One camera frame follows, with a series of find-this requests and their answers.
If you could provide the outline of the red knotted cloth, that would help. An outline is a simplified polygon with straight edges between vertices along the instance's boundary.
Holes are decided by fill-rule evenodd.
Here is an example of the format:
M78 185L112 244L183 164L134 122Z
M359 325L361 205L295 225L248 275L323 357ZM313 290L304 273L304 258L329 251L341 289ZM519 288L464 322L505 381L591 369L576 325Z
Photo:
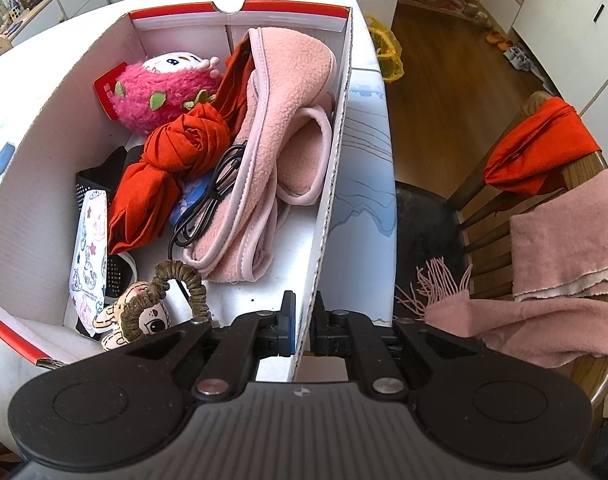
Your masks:
M126 168L110 206L111 255L160 236L180 200L182 183L213 170L231 147L247 111L246 84L254 68L245 38L227 60L214 101L197 104L148 135L138 162Z

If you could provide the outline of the pink fleece garment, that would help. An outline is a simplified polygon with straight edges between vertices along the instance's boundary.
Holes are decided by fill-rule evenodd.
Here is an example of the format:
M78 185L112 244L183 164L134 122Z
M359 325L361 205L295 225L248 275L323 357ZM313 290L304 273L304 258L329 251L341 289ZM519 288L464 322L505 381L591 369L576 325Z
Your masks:
M217 283L255 282L272 262L273 239L293 206L317 202L333 140L329 115L334 53L281 27L251 28L254 68L238 136L245 146L232 191L185 260Z

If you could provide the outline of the white wall cabinet unit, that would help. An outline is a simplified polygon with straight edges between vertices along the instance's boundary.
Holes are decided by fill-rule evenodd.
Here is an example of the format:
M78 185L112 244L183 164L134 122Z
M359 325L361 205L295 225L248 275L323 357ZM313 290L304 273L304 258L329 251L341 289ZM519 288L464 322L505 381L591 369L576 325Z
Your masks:
M576 108L608 165L608 0L513 1L514 30L561 97Z

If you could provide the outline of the yellow plastic bag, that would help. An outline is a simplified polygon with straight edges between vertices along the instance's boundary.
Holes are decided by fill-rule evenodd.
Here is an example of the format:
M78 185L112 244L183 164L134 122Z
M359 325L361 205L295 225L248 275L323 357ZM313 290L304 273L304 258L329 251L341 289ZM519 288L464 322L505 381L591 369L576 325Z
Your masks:
M377 62L379 62L383 80L390 84L405 74L401 59L403 48L394 33L380 21L370 15L365 16Z

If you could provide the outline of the white cartoon print sock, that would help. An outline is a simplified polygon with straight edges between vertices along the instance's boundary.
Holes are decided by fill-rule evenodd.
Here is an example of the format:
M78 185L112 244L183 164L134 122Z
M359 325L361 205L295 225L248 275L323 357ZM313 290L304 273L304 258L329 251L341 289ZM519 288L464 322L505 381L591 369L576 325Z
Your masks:
M89 190L78 219L75 248L69 278L69 293L78 321L89 336L92 325L106 302L106 258L108 258L108 196Z

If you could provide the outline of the red white shoe box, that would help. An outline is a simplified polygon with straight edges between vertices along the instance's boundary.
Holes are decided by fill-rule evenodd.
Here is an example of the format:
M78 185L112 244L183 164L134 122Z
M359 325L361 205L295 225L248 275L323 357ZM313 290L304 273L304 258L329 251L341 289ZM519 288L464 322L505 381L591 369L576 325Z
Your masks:
M123 318L178 259L228 324L283 290L305 316L329 229L351 73L345 6L248 1L101 12L0 58L0 384L189 318Z

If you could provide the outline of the red cloth on chair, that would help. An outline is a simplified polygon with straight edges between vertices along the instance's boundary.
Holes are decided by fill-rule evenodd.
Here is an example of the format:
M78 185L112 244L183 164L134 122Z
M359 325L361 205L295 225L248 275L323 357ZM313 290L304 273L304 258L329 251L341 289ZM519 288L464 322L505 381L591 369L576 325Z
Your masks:
M564 186L565 166L599 149L576 110L554 96L499 141L482 176L487 184L517 196L548 194Z

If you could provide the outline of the pink plush round toy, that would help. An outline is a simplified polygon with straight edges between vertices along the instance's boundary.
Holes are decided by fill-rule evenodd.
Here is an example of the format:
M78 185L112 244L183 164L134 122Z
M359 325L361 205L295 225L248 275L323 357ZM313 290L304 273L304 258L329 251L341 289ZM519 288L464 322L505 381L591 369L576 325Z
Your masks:
M146 136L197 104L213 101L221 78L217 56L167 52L118 64L95 80L94 90L106 116Z

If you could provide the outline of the black dotted sock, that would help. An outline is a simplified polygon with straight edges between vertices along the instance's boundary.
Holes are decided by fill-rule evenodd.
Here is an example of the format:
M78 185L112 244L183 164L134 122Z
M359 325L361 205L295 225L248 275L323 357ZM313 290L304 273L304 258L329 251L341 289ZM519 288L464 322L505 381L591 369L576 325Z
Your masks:
M78 211L77 239L71 288L112 304L137 281L135 260L128 252L110 255L108 213L122 180L127 151L114 150L99 166L80 171L75 178Z

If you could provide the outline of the blue tissue pack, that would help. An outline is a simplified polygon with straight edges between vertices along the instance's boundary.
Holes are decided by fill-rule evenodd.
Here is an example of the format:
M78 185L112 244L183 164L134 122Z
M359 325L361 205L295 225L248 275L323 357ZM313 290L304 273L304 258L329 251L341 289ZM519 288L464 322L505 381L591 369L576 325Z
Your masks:
M211 181L212 175L213 173L212 171L210 171L207 174L203 174L203 176L198 177L197 179L194 179L183 185L180 200L178 200L178 203L175 205L168 218L168 221L173 226L176 226L181 215L190 206L200 200L209 185L209 181Z

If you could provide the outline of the brown plush keychain toy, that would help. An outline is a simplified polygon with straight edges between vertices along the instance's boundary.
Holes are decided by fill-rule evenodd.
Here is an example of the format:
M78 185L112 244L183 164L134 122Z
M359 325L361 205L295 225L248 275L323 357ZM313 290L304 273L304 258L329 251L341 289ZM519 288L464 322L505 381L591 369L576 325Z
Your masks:
M92 321L92 327L103 336L104 351L164 332L171 327L164 304L170 281L185 286L193 320L209 322L211 311L206 303L206 287L197 269L178 260L167 260L155 266L150 282L136 282L110 306L104 307Z

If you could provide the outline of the pink towel on chair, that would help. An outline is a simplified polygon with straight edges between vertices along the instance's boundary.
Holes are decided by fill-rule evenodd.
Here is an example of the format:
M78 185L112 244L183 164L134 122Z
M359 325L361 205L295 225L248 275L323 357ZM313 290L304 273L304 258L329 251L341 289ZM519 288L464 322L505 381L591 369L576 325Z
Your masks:
M541 367L608 356L608 169L510 220L509 300L475 299L443 259L397 300L420 321Z

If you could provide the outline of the white low sideboard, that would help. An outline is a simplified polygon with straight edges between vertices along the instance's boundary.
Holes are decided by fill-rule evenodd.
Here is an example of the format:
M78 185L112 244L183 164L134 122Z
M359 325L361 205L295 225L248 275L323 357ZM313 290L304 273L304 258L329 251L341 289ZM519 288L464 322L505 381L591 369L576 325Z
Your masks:
M0 56L51 27L107 6L110 0L42 0L0 33Z

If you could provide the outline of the wooden chair near right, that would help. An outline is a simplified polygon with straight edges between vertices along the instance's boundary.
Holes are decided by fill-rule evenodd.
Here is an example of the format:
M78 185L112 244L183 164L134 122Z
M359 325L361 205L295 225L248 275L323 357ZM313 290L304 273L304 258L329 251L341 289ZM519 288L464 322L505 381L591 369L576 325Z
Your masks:
M499 141L518 124L534 115L542 103L553 98L537 91L522 107L512 127L500 139L450 197L462 209L489 185L482 172ZM484 290L482 298L512 295L516 301L579 298L608 303L608 168L601 150L572 162L561 170L564 186L537 195L543 198L534 208L511 217L505 230L494 230L468 244L468 250L485 247L510 237L511 254L482 268L489 273L509 266L512 281ZM466 219L468 228L498 210L509 210L530 197L503 192Z

